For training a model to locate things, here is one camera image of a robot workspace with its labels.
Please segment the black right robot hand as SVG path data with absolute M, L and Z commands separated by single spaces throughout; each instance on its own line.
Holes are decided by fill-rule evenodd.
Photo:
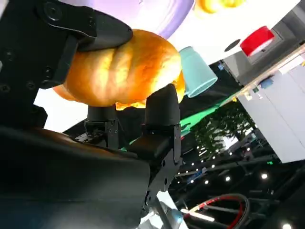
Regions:
M 0 226 L 134 229 L 181 159 L 181 59 L 58 0 L 0 3 Z

